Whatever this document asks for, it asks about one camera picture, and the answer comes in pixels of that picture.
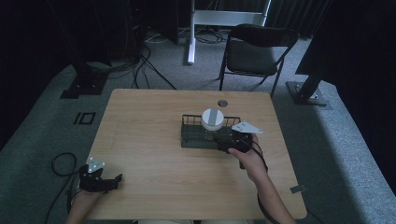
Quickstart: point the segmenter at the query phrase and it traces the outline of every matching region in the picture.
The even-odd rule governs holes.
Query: person's right hand
[[[259,147],[256,146],[255,143],[259,143],[257,135],[253,134],[253,147],[259,151]],[[238,160],[242,162],[245,169],[247,170],[247,176],[254,182],[258,183],[259,180],[263,179],[267,176],[267,172],[265,170],[265,165],[262,162],[260,156],[253,150],[250,149],[247,153],[243,153],[238,151],[235,148],[229,148],[228,151],[233,154]]]

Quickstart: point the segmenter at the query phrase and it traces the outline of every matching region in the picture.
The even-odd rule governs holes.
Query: chair backrest
[[[291,29],[271,28],[253,24],[239,24],[228,35],[229,42],[238,38],[262,48],[287,47],[291,48],[298,40],[298,35]]]

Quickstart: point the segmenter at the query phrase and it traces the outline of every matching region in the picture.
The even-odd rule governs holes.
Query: white plastic piece
[[[263,133],[262,129],[250,123],[247,123],[244,120],[238,124],[233,125],[232,129],[240,133]]]
[[[104,162],[96,161],[92,157],[90,157],[90,163],[88,164],[88,173],[93,173],[103,167],[105,167]]]
[[[202,114],[201,124],[208,131],[214,132],[222,127],[224,123],[224,115],[217,109],[207,109]]]

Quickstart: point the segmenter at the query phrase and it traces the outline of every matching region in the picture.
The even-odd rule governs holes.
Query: white desk frame
[[[235,26],[242,23],[264,26],[271,0],[267,0],[262,13],[236,11],[195,10],[195,0],[191,0],[191,37],[189,64],[195,61],[195,28],[196,24]]]

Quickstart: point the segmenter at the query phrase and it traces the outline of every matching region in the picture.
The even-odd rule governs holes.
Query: white round lid
[[[209,108],[202,114],[201,124],[208,131],[217,131],[224,123],[224,115],[221,111]]]

